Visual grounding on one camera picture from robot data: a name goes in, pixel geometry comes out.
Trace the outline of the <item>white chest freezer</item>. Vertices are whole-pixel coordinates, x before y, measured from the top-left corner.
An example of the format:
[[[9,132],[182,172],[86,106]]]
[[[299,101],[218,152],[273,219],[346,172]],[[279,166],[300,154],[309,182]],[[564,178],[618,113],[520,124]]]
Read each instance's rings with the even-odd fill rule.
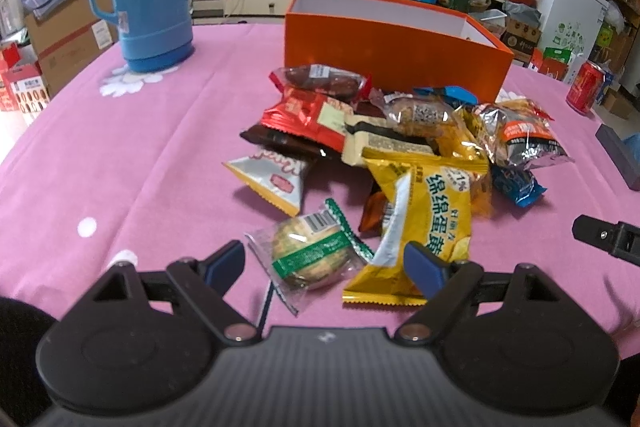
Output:
[[[537,0],[541,12],[538,48],[588,56],[608,10],[606,0]]]

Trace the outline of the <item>green label round pastry packet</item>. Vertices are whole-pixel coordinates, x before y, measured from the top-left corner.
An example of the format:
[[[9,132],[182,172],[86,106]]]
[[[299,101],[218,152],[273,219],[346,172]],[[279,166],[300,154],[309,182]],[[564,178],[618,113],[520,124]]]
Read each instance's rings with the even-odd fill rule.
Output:
[[[304,311],[323,288],[352,279],[374,257],[332,198],[312,213],[245,237],[293,315]]]

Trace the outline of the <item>red soda can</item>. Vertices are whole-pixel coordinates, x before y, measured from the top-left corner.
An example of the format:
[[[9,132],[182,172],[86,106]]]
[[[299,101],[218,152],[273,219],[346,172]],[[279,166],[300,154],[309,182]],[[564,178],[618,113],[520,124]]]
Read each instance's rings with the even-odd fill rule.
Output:
[[[592,109],[594,100],[604,81],[602,68],[590,61],[585,61],[570,85],[566,103],[577,113],[587,115]]]

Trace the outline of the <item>yellow egg cake packet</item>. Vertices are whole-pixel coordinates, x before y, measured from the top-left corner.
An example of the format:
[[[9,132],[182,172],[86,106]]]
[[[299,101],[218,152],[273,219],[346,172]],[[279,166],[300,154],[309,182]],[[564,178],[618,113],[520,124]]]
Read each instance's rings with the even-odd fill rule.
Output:
[[[416,242],[440,260],[469,258],[472,180],[488,174],[488,161],[371,147],[362,159],[392,214],[372,260],[343,289],[343,303],[421,306],[426,299],[405,272],[404,248]]]

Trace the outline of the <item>orange cardboard box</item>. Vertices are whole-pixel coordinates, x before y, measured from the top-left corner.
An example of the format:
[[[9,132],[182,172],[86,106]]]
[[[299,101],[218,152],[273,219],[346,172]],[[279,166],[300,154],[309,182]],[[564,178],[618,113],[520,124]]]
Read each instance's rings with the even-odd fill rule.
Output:
[[[459,86],[497,98],[512,51],[468,14],[411,0],[292,0],[284,64],[358,72],[383,91]]]

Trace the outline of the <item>beige wafer packet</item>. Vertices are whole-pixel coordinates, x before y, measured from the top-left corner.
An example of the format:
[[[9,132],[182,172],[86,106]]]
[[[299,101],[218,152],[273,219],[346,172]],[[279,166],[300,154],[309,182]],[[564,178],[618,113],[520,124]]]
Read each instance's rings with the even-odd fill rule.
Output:
[[[365,147],[389,152],[431,154],[432,148],[420,136],[408,136],[396,131],[385,118],[363,115],[345,117],[345,140],[342,161],[350,167],[364,167]]]

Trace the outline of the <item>pink flowered tablecloth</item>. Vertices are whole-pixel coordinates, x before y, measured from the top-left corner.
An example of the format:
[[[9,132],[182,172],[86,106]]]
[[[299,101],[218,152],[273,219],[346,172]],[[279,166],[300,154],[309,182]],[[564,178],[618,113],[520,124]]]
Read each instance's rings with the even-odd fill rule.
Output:
[[[227,162],[252,148],[240,133],[278,101],[269,73],[283,58],[279,25],[200,26],[195,51],[162,77],[125,87],[118,46],[100,55],[25,130],[1,165],[2,294],[62,317],[114,260],[161,270],[204,258],[281,213]],[[495,197],[473,223],[470,254],[488,271],[543,269],[608,332],[639,350],[639,271],[576,242],[588,215],[637,223],[629,190],[597,140],[600,122],[570,109],[566,88],[512,67],[506,90],[552,118],[567,164],[540,169],[546,193],[521,210]]]

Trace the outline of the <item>gold clear cake packet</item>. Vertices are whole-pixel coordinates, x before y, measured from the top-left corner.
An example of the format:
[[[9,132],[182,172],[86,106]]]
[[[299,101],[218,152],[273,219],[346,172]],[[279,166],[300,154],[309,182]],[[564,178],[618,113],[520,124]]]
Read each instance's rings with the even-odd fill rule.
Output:
[[[460,114],[438,96],[383,94],[378,107],[400,133],[424,139],[440,156],[488,161]]]

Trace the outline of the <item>dark grey box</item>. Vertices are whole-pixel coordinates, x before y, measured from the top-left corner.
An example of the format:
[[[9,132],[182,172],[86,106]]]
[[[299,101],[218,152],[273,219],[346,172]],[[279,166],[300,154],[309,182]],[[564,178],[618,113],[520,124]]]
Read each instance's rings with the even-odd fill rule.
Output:
[[[638,192],[639,159],[634,155],[631,146],[620,139],[615,130],[606,124],[601,124],[596,132],[596,138],[612,160],[629,190]]]

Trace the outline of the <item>white triangular snack packet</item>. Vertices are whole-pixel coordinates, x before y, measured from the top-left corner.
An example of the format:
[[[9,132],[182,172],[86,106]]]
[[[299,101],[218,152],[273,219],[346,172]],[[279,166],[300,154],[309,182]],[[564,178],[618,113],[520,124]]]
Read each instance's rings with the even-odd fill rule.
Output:
[[[266,148],[224,163],[252,191],[290,217],[296,217],[302,209],[304,181],[313,165],[312,159]]]

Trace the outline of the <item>blue cookie packet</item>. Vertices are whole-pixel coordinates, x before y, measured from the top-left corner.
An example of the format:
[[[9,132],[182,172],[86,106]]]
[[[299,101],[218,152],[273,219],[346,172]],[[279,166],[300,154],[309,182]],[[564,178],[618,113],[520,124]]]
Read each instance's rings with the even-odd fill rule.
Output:
[[[538,202],[547,189],[527,170],[491,166],[491,180],[495,189],[518,208],[528,208]]]

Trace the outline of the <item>clear dark jujube packet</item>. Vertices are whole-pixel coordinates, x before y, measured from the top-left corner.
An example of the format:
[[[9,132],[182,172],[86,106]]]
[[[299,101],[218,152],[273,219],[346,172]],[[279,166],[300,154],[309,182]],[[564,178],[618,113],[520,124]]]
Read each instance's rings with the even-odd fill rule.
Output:
[[[280,92],[293,87],[330,96],[345,103],[367,98],[372,89],[369,77],[323,64],[281,67],[270,72],[269,79]]]

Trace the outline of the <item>clear orange bread packet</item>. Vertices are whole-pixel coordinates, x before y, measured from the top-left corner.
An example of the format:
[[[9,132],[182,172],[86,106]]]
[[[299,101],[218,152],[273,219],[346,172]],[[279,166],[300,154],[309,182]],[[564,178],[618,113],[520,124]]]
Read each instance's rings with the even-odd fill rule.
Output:
[[[530,170],[572,162],[550,128],[552,118],[529,98],[517,98],[473,109],[474,134],[492,163]]]

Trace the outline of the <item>red snack packet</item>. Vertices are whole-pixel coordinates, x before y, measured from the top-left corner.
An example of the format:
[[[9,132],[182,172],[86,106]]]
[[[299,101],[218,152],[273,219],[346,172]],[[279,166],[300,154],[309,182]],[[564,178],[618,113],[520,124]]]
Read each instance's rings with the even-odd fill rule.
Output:
[[[291,133],[342,153],[345,119],[353,113],[352,106],[336,98],[287,87],[280,102],[266,109],[259,122],[270,129]]]

